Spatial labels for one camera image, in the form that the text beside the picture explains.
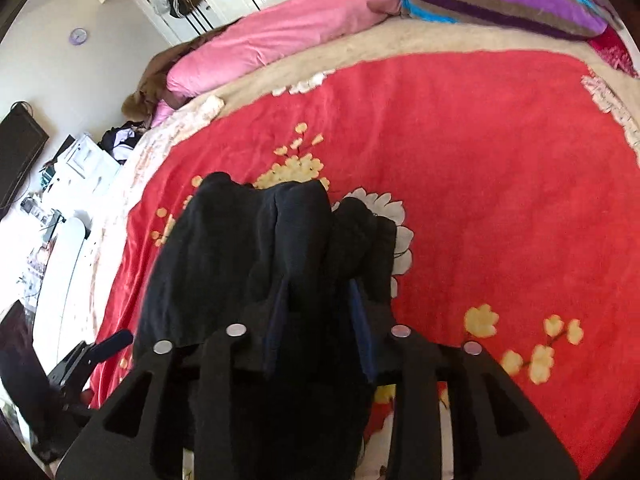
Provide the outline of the black sweater with orange patches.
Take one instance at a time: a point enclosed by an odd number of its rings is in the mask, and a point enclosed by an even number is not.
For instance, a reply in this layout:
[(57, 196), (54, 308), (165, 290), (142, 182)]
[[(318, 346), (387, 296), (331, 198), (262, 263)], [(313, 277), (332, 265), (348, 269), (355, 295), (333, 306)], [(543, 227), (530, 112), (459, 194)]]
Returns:
[(390, 306), (396, 224), (322, 184), (256, 190), (207, 176), (158, 254), (134, 356), (202, 344), (265, 315), (267, 365), (232, 379), (232, 460), (242, 479), (348, 479), (374, 393), (358, 304)]

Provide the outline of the dark clothes pile on chair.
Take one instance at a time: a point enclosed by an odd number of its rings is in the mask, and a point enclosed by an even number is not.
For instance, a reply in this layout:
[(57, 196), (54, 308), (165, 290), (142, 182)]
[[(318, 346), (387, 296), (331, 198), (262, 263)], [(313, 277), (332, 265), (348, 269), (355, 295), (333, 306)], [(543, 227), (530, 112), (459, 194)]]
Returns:
[(146, 127), (143, 122), (125, 122), (120, 127), (107, 130), (98, 143), (98, 147), (106, 151), (119, 165), (123, 165), (145, 131)]

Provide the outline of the white lace floral blanket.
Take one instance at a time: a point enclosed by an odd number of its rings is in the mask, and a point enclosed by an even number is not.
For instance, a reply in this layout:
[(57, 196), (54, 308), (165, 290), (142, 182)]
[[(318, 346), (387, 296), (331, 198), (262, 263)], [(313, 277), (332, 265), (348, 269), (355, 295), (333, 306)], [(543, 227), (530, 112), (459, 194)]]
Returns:
[(142, 136), (115, 179), (99, 196), (98, 214), (88, 240), (82, 245), (70, 294), (60, 315), (60, 333), (69, 333), (73, 340), (93, 339), (98, 334), (124, 255), (128, 214), (140, 202), (146, 185), (171, 149), (208, 126), (223, 108), (224, 101), (209, 92)]

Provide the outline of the white drawer cabinet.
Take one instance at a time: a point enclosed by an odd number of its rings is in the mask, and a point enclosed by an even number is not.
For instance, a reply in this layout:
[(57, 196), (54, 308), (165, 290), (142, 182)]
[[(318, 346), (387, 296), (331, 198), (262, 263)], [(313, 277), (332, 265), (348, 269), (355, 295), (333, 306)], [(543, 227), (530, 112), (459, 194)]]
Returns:
[(91, 136), (81, 133), (58, 156), (53, 169), (47, 193), (56, 198), (77, 198), (90, 196), (110, 182), (120, 165)]

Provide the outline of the red floral blanket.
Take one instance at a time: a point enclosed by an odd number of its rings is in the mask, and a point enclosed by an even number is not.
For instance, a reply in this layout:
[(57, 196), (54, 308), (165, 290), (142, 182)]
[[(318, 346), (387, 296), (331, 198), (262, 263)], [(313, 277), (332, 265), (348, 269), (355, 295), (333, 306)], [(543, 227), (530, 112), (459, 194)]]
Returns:
[(639, 404), (639, 151), (577, 58), (421, 53), (271, 91), (171, 149), (127, 219), (99, 334), (134, 330), (160, 248), (206, 174), (319, 181), (396, 223), (399, 321), (479, 339), (583, 477)]

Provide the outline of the beige bed sheet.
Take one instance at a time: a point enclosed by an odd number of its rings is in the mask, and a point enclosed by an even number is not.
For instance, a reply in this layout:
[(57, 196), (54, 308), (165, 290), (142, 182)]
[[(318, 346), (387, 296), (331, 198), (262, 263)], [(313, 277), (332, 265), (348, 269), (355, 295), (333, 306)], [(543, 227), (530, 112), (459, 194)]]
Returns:
[(584, 42), (553, 39), (524, 30), (471, 24), (437, 24), (392, 18), (365, 32), (346, 36), (282, 58), (210, 92), (221, 99), (224, 117), (273, 90), (291, 87), (320, 72), (339, 70), (363, 61), (410, 53), (475, 51), (544, 51), (565, 54), (585, 63), (595, 81), (587, 84), (600, 110), (613, 115), (624, 129), (627, 144), (639, 151), (639, 81), (614, 70)]

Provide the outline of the white door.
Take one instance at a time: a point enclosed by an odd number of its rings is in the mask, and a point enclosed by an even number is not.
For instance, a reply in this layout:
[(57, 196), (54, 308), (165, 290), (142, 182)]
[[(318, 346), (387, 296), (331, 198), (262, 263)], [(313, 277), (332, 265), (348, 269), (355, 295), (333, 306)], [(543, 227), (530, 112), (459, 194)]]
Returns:
[(181, 44), (224, 24), (206, 0), (134, 0), (156, 30)]

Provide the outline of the magenta patterned cloth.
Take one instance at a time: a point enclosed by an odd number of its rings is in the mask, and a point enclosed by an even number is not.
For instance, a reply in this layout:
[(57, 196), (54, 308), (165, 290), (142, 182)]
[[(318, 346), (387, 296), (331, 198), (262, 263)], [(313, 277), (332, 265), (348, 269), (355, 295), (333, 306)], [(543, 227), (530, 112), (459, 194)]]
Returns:
[(608, 26), (603, 34), (589, 39), (588, 44), (614, 70), (639, 77), (639, 48), (626, 28), (616, 30)]

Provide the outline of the pink quilt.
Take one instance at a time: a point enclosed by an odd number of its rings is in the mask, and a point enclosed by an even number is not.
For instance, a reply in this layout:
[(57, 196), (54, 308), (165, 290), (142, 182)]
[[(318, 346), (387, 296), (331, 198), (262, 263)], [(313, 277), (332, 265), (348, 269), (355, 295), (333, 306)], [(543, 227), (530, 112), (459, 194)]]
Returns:
[(247, 15), (183, 55), (166, 89), (184, 103), (262, 66), (363, 32), (399, 13), (400, 0), (286, 0)]

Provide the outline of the black wall television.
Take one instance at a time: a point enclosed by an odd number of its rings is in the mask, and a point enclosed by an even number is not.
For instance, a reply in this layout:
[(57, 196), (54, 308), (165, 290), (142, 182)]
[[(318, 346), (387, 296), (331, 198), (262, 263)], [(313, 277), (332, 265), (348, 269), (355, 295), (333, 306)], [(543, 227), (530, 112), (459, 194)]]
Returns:
[(15, 102), (0, 126), (1, 217), (17, 198), (30, 168), (49, 140), (25, 101)]

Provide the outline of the purple wall clock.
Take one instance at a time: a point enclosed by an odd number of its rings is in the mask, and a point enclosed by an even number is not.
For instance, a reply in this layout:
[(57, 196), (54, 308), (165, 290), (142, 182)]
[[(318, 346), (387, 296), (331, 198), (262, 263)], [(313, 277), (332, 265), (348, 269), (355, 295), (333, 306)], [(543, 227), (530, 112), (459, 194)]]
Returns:
[(82, 46), (88, 38), (88, 30), (81, 27), (74, 28), (68, 35), (68, 41), (74, 47)]

